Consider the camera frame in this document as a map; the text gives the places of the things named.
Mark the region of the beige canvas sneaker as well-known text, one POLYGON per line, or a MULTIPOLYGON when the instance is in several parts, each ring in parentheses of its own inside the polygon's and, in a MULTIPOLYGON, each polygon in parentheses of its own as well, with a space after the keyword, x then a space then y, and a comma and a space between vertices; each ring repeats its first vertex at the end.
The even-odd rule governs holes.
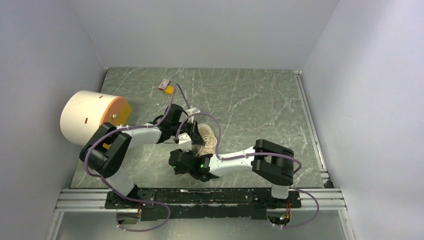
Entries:
POLYGON ((204 144, 194 146, 193 152, 195 156, 201 157, 208 154, 214 154, 218 140, 212 128, 208 124, 200 123, 198 125, 198 131, 204 144))

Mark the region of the white shoelace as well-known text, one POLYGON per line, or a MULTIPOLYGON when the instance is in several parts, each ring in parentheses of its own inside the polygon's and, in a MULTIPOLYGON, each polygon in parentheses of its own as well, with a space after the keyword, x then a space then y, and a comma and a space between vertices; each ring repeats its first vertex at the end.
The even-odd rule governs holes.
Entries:
POLYGON ((205 155, 205 154, 213 154, 216 150, 216 145, 217 145, 217 138, 214 135, 204 135, 203 137, 204 140, 204 145, 201 147, 200 149, 200 154, 201 155, 205 155))

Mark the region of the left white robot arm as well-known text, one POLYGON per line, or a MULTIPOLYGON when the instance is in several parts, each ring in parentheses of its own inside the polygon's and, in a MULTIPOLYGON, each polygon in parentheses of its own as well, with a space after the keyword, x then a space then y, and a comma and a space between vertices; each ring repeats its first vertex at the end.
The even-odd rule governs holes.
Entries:
POLYGON ((138 186, 122 169, 128 149, 147 144, 164 144, 173 140, 177 149, 170 153, 169 162, 177 174, 186 173, 195 160, 193 146, 204 145, 195 114, 197 107, 183 109, 177 104, 169 105, 163 115, 145 125, 115 126, 103 123, 82 148, 79 159, 84 163, 86 173, 100 178, 118 195, 118 201, 126 208, 132 208, 142 197, 138 186), (182 157, 183 163, 174 163, 182 157))

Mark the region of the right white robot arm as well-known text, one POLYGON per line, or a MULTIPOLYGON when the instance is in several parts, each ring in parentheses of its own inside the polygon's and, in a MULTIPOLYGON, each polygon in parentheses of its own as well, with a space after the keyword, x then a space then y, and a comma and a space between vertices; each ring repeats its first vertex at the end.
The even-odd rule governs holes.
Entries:
POLYGON ((282 207, 288 202, 289 188, 294 183, 294 163, 301 166, 294 156, 290 148, 258 139, 248 149, 220 157, 212 153, 195 156, 192 151, 173 150, 168 163, 176 175, 189 174, 202 182, 233 173, 253 172, 271 183, 270 202, 275 207, 282 207))

